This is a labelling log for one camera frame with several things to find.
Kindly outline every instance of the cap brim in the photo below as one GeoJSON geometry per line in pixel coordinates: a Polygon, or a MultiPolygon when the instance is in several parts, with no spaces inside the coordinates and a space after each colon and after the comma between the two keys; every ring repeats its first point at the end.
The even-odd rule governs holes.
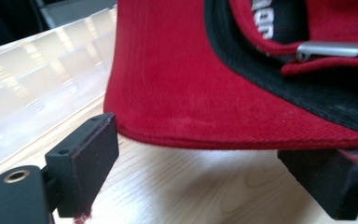
{"type": "Polygon", "coordinates": [[[203,1],[118,2],[104,110],[116,113],[120,133],[168,147],[358,147],[358,132],[227,67],[208,40],[203,6],[203,1]]]}

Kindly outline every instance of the wooden table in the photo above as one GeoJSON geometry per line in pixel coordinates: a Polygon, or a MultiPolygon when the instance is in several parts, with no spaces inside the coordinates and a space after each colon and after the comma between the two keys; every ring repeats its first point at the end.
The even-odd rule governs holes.
{"type": "MultiPolygon", "coordinates": [[[[44,155],[86,119],[103,97],[0,165],[43,167],[44,155]]],[[[358,223],[336,222],[271,151],[156,147],[119,136],[120,156],[86,223],[358,223]]],[[[57,218],[56,223],[73,223],[57,218]]]]}

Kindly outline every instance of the red fabric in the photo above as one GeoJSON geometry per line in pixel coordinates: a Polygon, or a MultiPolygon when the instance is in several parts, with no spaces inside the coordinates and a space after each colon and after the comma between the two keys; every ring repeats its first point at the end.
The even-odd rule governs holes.
{"type": "MultiPolygon", "coordinates": [[[[229,3],[242,33],[256,48],[266,55],[296,54],[296,49],[301,43],[281,45],[262,37],[255,27],[251,1],[229,0],[229,3]]],[[[310,40],[358,43],[358,1],[308,0],[307,11],[310,40]]],[[[307,63],[291,61],[282,68],[282,74],[292,76],[339,66],[358,67],[358,57],[328,57],[307,63]]]]}
{"type": "Polygon", "coordinates": [[[234,73],[207,39],[203,1],[118,1],[104,111],[138,141],[168,147],[358,147],[358,133],[234,73]]]}

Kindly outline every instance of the red baseball cap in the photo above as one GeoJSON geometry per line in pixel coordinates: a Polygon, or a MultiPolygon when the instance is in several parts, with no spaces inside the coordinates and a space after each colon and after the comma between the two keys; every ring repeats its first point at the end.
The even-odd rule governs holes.
{"type": "Polygon", "coordinates": [[[104,111],[121,134],[168,147],[358,147],[358,1],[117,5],[104,111]]]}

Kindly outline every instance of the wooden surface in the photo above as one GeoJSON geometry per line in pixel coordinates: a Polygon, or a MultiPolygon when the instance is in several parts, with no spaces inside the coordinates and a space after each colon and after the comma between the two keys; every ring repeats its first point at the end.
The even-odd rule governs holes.
{"type": "MultiPolygon", "coordinates": [[[[43,167],[45,153],[101,114],[102,103],[100,97],[37,139],[1,164],[0,173],[24,164],[43,167]]],[[[186,150],[123,136],[119,148],[86,223],[336,223],[297,184],[275,150],[186,150]]],[[[58,224],[73,222],[56,217],[58,224]]]]}

